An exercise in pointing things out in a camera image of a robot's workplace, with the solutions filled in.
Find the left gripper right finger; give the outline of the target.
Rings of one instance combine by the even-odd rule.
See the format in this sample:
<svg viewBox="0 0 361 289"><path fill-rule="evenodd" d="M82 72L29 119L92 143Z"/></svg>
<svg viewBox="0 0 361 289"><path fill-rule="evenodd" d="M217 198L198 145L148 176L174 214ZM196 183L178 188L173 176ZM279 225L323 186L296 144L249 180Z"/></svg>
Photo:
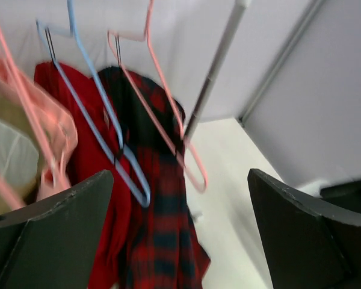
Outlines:
<svg viewBox="0 0 361 289"><path fill-rule="evenodd" d="M274 288L361 288L361 213L259 169L247 180Z"/></svg>

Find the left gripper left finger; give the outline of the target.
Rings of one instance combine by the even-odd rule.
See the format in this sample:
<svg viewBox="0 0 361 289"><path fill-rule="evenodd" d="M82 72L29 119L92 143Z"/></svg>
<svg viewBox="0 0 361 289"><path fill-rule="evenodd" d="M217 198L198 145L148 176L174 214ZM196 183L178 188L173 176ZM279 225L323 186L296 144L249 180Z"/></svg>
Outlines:
<svg viewBox="0 0 361 289"><path fill-rule="evenodd" d="M0 288L86 288L113 182L103 170L0 215Z"/></svg>

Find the red plaid skirt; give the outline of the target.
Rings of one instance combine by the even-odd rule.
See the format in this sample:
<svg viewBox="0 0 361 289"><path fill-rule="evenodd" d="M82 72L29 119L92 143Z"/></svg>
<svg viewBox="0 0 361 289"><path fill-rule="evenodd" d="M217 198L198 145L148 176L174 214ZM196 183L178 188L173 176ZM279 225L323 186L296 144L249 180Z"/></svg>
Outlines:
<svg viewBox="0 0 361 289"><path fill-rule="evenodd" d="M125 74L116 66L106 67L98 75L151 189L149 207L137 204L132 210L119 286L201 288L211 260L197 238L187 205L184 171L147 113L147 108L153 111L178 154L183 155L179 120L167 95L150 78L135 72Z"/></svg>

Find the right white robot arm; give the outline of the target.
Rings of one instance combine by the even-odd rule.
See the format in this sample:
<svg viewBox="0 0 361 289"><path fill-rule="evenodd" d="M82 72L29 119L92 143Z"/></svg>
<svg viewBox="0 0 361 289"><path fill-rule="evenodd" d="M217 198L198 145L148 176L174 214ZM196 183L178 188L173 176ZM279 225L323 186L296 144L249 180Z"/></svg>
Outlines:
<svg viewBox="0 0 361 289"><path fill-rule="evenodd" d="M328 203L361 213L361 179L324 187L320 196Z"/></svg>

